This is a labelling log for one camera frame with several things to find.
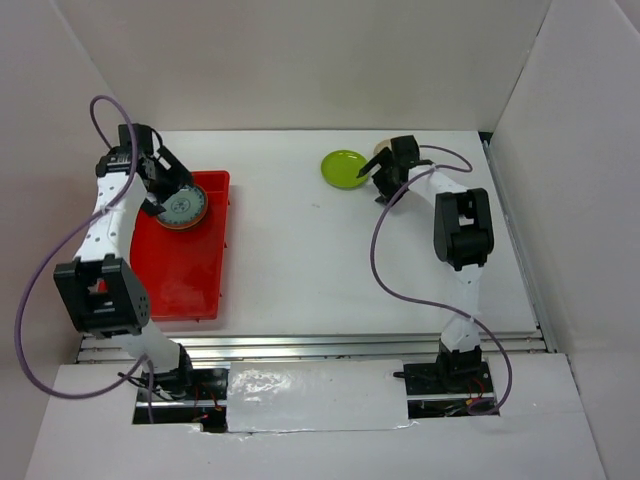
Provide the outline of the beige plate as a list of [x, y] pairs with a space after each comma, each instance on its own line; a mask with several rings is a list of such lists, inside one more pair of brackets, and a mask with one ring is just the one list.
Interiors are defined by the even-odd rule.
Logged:
[[389, 150], [389, 151], [393, 151], [392, 148], [392, 143], [390, 139], [384, 140], [379, 142], [373, 150], [373, 155], [377, 156], [379, 153], [381, 153], [382, 151], [384, 151], [385, 149]]

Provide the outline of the blue patterned grey plate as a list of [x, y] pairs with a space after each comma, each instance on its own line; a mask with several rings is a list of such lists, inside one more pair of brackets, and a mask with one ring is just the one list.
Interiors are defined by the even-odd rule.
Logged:
[[163, 206], [170, 215], [206, 214], [208, 197], [200, 186], [194, 185], [172, 195]]

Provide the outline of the lime green plate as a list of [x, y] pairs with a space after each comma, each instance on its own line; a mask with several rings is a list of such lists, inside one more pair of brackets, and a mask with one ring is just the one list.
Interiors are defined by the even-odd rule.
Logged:
[[360, 170], [367, 159], [352, 150], [336, 150], [328, 153], [321, 161], [320, 172], [327, 184], [334, 188], [351, 190], [368, 181], [368, 175], [360, 176]]

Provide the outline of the orange plate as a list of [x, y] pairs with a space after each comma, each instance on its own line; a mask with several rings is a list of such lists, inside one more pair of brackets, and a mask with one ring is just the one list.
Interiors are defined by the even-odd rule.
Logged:
[[156, 217], [157, 222], [164, 228], [171, 231], [184, 231], [194, 228], [200, 224], [206, 217], [205, 213], [198, 215], [170, 215], [168, 212], [159, 214]]

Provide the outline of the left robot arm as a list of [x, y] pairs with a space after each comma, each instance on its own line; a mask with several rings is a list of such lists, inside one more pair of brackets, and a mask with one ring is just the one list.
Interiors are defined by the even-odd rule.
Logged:
[[184, 399], [196, 390], [198, 376], [185, 348], [153, 322], [130, 251], [139, 213], [164, 213], [171, 197], [193, 186], [193, 176], [152, 127], [121, 125], [118, 136], [96, 166], [95, 217], [73, 260], [55, 267], [54, 282], [78, 332], [113, 339], [134, 358], [145, 356], [146, 377]]

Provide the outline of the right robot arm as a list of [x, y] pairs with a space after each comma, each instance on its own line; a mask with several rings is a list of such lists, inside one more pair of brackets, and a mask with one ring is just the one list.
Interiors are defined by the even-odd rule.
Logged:
[[[482, 349], [477, 323], [479, 282], [483, 267], [494, 250], [493, 222], [488, 192], [483, 188], [464, 186], [446, 174], [447, 171], [470, 173], [473, 171], [471, 163], [453, 150], [429, 145], [429, 150], [449, 154], [463, 163], [461, 167], [437, 164], [421, 157], [423, 148], [412, 135], [382, 141], [357, 176], [373, 174], [373, 183], [379, 193], [376, 201], [383, 205], [369, 251], [376, 282], [397, 299], [451, 313], [439, 338], [435, 378], [442, 389], [455, 392], [481, 369]], [[375, 263], [375, 249], [384, 220], [409, 187], [421, 179], [426, 185], [422, 197], [434, 212], [434, 253], [446, 266], [447, 280], [452, 288], [452, 299], [448, 302], [421, 300], [393, 291], [382, 281]]]

